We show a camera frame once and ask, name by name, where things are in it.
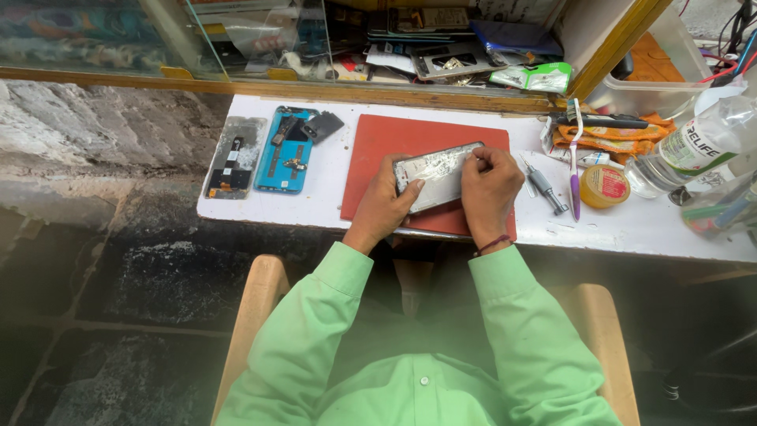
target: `tube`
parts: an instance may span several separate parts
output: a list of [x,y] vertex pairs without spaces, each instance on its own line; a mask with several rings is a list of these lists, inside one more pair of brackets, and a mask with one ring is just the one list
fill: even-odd
[[[544,154],[547,154],[547,157],[557,158],[558,160],[564,161],[566,163],[570,162],[570,149],[556,147],[552,143],[551,137],[544,137],[541,139],[541,148],[544,150]],[[575,150],[575,153],[577,157],[576,165],[585,168],[597,164],[604,164],[613,166],[614,168],[619,168],[621,170],[625,169],[625,166],[623,164],[619,164],[611,160],[610,154],[604,152],[601,149],[578,148]]]

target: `screwdriver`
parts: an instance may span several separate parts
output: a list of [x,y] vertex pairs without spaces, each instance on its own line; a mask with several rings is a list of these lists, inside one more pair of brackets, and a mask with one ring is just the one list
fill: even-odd
[[540,171],[536,170],[534,166],[530,165],[528,161],[525,160],[523,154],[521,154],[521,158],[523,158],[523,162],[525,163],[526,169],[528,170],[528,179],[534,184],[534,186],[536,186],[536,189],[541,193],[541,195],[550,199],[552,205],[555,206],[555,215],[561,215],[562,213],[568,211],[568,205],[560,204],[560,200],[557,199],[555,193],[552,191],[552,185],[547,182],[547,179],[544,177],[544,175],[541,174]]

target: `red thread bracelet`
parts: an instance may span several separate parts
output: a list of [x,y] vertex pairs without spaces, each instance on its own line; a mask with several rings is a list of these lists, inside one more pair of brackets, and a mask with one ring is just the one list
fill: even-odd
[[481,247],[477,252],[473,253],[473,257],[475,257],[475,258],[479,257],[481,255],[481,252],[483,252],[484,250],[488,249],[489,247],[492,247],[492,246],[494,246],[496,244],[502,243],[503,241],[510,241],[510,235],[507,235],[507,234],[500,235],[499,238],[497,238],[496,240],[494,240],[491,243],[487,244],[486,246]]

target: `wrist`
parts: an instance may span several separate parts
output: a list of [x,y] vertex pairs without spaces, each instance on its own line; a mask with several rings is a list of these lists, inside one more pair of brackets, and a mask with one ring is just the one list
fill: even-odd
[[479,250],[502,235],[509,235],[507,227],[505,226],[493,226],[480,229],[471,227],[470,230],[476,249]]
[[347,230],[347,233],[344,235],[344,238],[341,239],[341,242],[366,256],[371,250],[373,250],[373,247],[379,243],[378,240],[372,238],[370,235],[360,232],[352,227]]
[[486,249],[481,250],[481,255],[489,255],[494,252],[499,252],[502,249],[506,249],[510,247],[512,243],[510,241],[500,241],[497,244],[494,244],[493,246],[489,246]]

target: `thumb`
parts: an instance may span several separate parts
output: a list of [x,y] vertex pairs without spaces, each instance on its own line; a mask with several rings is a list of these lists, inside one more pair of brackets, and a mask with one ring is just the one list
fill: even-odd
[[471,152],[463,163],[463,180],[477,180],[478,178],[478,158]]
[[405,190],[399,197],[397,197],[397,202],[400,203],[405,211],[410,210],[410,207],[418,199],[418,195],[420,195],[423,185],[425,185],[425,180],[415,179],[413,182],[408,183],[408,185],[405,186]]

